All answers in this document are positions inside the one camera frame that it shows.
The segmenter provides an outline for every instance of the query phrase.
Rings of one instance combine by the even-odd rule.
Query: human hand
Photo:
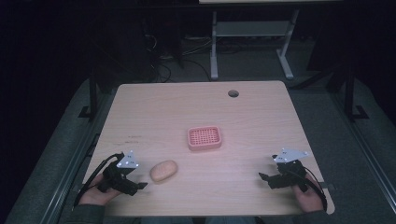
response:
[[[108,189],[106,192],[100,191],[96,185],[104,179],[103,175],[100,174],[90,184],[90,188],[82,195],[78,204],[96,204],[106,205],[113,198],[119,196],[121,192],[115,189]]]
[[[319,188],[318,182],[314,180],[311,175],[306,174],[305,178],[310,180]],[[297,202],[303,212],[309,213],[324,210],[320,197],[311,187],[308,186],[308,190],[306,192],[302,192],[297,185],[291,186],[291,189],[293,190]]]

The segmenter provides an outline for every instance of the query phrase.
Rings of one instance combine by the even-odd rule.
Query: floor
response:
[[[204,39],[183,42],[183,67],[164,55],[161,65],[156,67],[159,75],[154,81],[210,81],[208,50],[190,53],[202,43]],[[219,47],[218,81],[281,80],[291,87],[316,73],[305,69],[315,41],[293,40],[287,57],[295,79],[286,79],[275,52],[281,43],[276,39],[224,39]],[[338,223],[395,223],[395,211],[376,178],[378,172],[372,168],[375,164],[367,159],[371,158],[367,154],[371,152],[376,157],[394,186],[396,128],[375,103],[370,90],[358,80],[355,105],[362,105],[369,119],[350,122],[342,108],[344,92],[328,93],[327,81],[326,77],[303,90],[290,91],[290,98],[319,168],[331,186],[335,204],[332,216]],[[81,108],[89,105],[88,80],[79,87],[7,223],[63,223],[67,219],[116,92],[116,89],[110,93],[99,92],[98,114],[89,122],[78,117]],[[264,217],[263,220],[267,224],[290,223],[290,217]],[[105,219],[105,223],[133,221],[133,217]]]

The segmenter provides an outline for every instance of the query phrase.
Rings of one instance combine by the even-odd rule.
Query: dark background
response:
[[[158,36],[159,44],[176,57],[180,57],[180,37],[210,34],[208,10],[120,13],[104,6],[148,6],[158,1],[95,2],[0,2],[0,222],[17,200],[73,94],[91,73],[102,91],[125,82],[150,82],[150,65],[156,58],[147,54],[142,32]],[[183,1],[160,2],[172,6]],[[317,40],[308,69],[326,69],[345,55],[353,58],[357,78],[396,124],[396,8],[390,2],[346,1],[323,10],[305,7],[293,38]],[[259,10],[253,12],[248,15],[260,17]]]

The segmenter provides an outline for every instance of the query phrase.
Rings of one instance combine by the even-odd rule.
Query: wooden table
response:
[[[238,91],[239,96],[230,97],[229,91]],[[220,128],[222,146],[190,151],[188,129],[212,125]],[[290,188],[270,189],[258,175],[278,174],[271,156],[282,147],[308,151],[311,156],[301,161],[323,181],[280,81],[122,85],[85,178],[108,156],[133,150],[139,167],[128,178],[148,185],[133,197],[117,197],[107,206],[107,215],[298,214]],[[166,160],[176,161],[178,172],[154,183],[149,170]],[[332,213],[332,198],[325,191]]]

